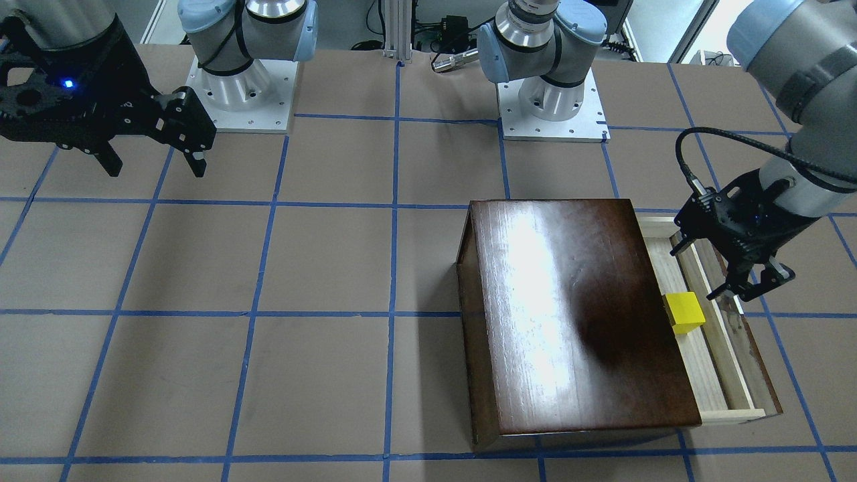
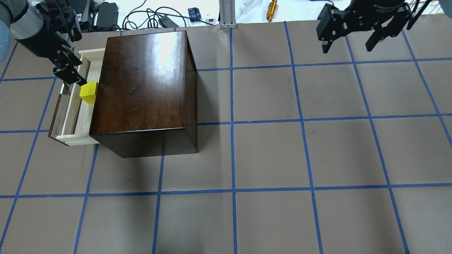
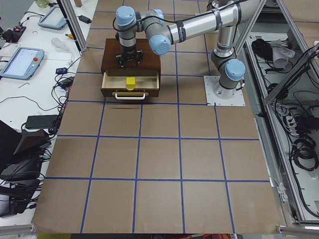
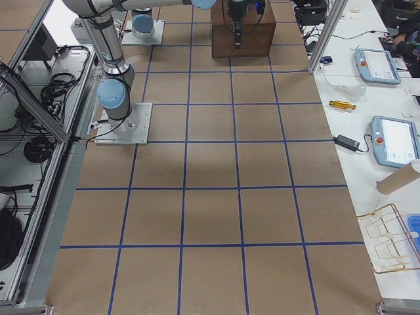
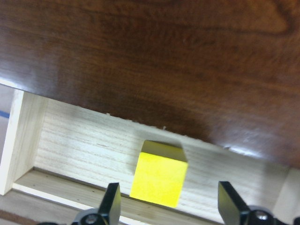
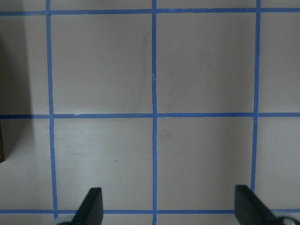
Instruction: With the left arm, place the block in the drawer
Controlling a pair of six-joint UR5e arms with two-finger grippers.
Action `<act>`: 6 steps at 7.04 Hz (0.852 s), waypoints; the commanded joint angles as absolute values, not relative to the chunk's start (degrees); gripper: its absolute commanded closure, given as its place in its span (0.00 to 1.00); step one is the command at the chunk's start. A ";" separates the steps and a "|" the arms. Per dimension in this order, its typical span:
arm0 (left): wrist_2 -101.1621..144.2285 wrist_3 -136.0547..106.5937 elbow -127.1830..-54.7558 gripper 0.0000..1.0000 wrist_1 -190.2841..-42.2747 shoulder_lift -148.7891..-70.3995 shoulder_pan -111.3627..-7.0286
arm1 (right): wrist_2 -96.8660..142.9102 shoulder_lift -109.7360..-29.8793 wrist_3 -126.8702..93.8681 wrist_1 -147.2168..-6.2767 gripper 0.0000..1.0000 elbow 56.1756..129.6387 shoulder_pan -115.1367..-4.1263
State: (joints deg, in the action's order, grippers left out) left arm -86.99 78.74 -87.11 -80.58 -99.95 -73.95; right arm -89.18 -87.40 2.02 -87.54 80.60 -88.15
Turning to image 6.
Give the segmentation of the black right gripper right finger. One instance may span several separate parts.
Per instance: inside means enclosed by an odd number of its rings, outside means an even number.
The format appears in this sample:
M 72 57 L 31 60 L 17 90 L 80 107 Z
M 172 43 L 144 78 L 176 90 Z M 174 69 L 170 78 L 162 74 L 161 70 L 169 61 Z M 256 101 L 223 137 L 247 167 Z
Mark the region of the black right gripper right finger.
M 240 225 L 276 225 L 277 219 L 247 185 L 236 185 L 235 217 Z

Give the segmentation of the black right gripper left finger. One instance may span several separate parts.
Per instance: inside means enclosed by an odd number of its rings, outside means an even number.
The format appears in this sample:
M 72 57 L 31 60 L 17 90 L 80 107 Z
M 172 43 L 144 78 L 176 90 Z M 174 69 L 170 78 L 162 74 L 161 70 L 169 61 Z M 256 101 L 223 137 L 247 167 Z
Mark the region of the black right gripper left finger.
M 100 187 L 91 188 L 75 216 L 71 220 L 71 225 L 100 225 L 104 216 L 102 189 Z

